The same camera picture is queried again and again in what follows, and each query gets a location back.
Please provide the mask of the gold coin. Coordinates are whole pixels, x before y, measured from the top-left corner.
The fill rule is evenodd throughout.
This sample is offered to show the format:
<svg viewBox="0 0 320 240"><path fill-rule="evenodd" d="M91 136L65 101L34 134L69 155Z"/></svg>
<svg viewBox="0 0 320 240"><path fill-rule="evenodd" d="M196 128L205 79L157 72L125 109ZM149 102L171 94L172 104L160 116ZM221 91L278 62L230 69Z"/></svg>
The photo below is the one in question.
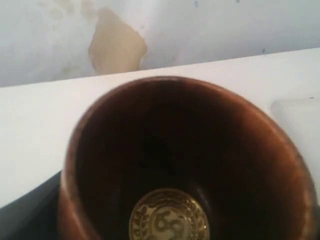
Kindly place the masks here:
<svg viewBox="0 0 320 240"><path fill-rule="evenodd" d="M159 188L136 203L128 235L131 240L209 240L210 225L193 196L174 188Z"/></svg>

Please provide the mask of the brown wooden cup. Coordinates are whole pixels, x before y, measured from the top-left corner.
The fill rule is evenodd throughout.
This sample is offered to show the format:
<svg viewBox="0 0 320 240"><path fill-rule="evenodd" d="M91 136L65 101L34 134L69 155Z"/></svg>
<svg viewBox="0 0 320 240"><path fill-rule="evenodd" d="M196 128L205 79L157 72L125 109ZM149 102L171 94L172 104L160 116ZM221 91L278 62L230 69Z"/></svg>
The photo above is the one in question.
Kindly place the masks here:
<svg viewBox="0 0 320 240"><path fill-rule="evenodd" d="M311 174L293 142L243 97L193 78L135 80L76 125L61 172L62 240L130 240L137 202L177 189L206 213L209 240L317 240Z"/></svg>

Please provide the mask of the white rectangular tray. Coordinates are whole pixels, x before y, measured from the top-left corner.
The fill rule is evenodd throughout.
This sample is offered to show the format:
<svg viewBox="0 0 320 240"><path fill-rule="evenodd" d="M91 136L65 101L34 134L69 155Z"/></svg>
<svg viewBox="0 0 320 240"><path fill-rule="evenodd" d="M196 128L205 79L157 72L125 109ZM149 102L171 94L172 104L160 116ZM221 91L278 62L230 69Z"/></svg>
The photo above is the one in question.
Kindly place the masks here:
<svg viewBox="0 0 320 240"><path fill-rule="evenodd" d="M320 99L306 97L276 100L271 112L295 142L320 141Z"/></svg>

